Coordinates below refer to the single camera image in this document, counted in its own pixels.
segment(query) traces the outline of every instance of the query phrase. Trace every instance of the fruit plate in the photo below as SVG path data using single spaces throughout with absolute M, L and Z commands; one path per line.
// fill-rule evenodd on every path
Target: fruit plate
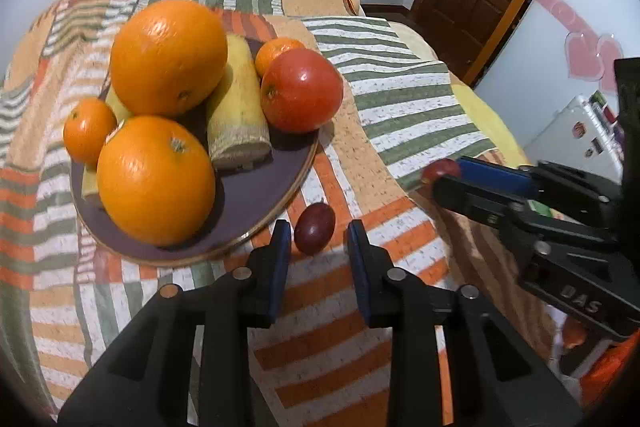
M 261 42 L 247 39 L 255 54 Z M 207 149 L 204 104 L 178 121 Z M 278 217 L 304 181 L 318 145 L 318 132 L 281 133 L 270 127 L 272 152 L 248 171 L 216 172 L 216 201 L 203 227 L 190 240 L 170 247 L 154 247 L 126 235 L 103 208 L 84 200 L 84 166 L 71 163 L 71 186 L 80 219 L 96 241 L 136 263 L 183 266 L 218 257 L 251 238 Z

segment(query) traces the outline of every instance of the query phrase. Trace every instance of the orange object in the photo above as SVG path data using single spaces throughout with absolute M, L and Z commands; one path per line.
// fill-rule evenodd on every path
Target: orange object
M 111 85 L 133 114 L 178 116 L 218 85 L 226 64 L 220 18 L 190 0 L 165 0 L 134 15 L 111 49 Z
M 567 317 L 562 325 L 562 345 L 564 349 L 573 349 L 580 346 L 587 339 L 587 330 L 580 321 L 573 317 Z
M 258 76 L 262 78 L 274 58 L 286 51 L 304 47 L 305 45 L 302 42 L 297 41 L 296 39 L 289 39 L 287 37 L 280 37 L 265 42 L 260 50 L 258 50 L 258 54 L 255 55 L 255 71 L 257 71 Z
M 636 332 L 619 346 L 612 347 L 580 378 L 584 407 L 591 405 L 604 394 L 620 370 L 625 367 L 639 340 L 640 333 Z
M 209 155 L 189 131 L 159 116 L 136 116 L 105 144 L 98 193 L 113 222 L 131 237 L 164 246 L 192 237 L 213 207 Z
M 85 98 L 66 118 L 62 139 L 71 159 L 95 169 L 107 136 L 118 125 L 111 107 L 99 98 Z

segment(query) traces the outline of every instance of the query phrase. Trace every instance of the orange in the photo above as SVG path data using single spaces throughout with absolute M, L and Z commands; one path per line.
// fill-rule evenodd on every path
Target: orange
M 226 64 L 219 17 L 190 0 L 165 0 L 134 15 L 111 48 L 111 85 L 133 114 L 178 116 L 218 85 Z
M 111 220 L 134 239 L 157 246 L 193 236 L 216 195 L 204 147 L 160 116 L 125 121 L 102 149 L 97 183 Z
M 258 76 L 262 78 L 274 58 L 282 55 L 286 51 L 304 47 L 305 45 L 302 42 L 287 37 L 280 37 L 265 42 L 260 50 L 258 50 L 258 54 L 255 55 L 255 71 L 257 71 Z
M 104 141 L 117 127 L 111 107 L 99 98 L 85 98 L 66 118 L 62 139 L 73 161 L 86 163 L 91 169 L 98 165 Z

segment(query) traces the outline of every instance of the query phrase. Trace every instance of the metal screw head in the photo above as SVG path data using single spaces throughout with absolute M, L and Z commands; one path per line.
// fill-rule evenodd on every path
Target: metal screw head
M 246 266 L 239 266 L 233 271 L 234 279 L 238 279 L 239 281 L 249 279 L 251 273 L 251 268 L 247 268 Z
M 402 268 L 389 268 L 386 271 L 386 276 L 392 281 L 401 281 L 406 277 L 406 272 Z
M 472 284 L 465 284 L 460 288 L 460 293 L 467 299 L 476 299 L 480 295 L 480 290 Z
M 533 244 L 533 250 L 541 255 L 549 255 L 551 253 L 551 245 L 549 245 L 546 241 L 536 241 Z
M 160 288 L 160 296 L 165 299 L 170 299 L 171 297 L 175 297 L 178 295 L 180 288 L 176 284 L 165 284 Z

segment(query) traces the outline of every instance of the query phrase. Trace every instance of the bed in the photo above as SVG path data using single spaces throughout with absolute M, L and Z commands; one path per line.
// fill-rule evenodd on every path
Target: bed
M 270 239 L 267 227 L 220 259 L 139 266 L 97 244 L 76 214 L 63 122 L 78 100 L 103 90 L 114 35 L 154 1 L 56 0 L 23 37 L 2 85 L 0 347 L 53 417 L 160 285 L 210 283 Z M 477 285 L 548 358 L 556 325 L 544 303 L 514 282 L 514 263 L 495 233 L 439 210 L 420 190 L 421 169 L 440 157 L 527 163 L 500 118 L 430 46 L 404 25 L 363 16 L 359 0 L 197 1 L 228 32 L 297 38 L 344 77 L 344 103 L 280 217 L 294 225 L 308 204 L 326 200 L 337 211 L 338 235 L 360 218 L 397 266 L 441 287 Z M 259 425 L 384 425 L 390 333 L 364 327 L 348 275 L 340 241 L 295 258 L 283 316 L 266 333 L 250 333 Z M 438 347 L 446 361 L 442 335 Z M 197 399 L 194 389 L 192 423 Z M 451 419 L 448 396 L 444 418 Z

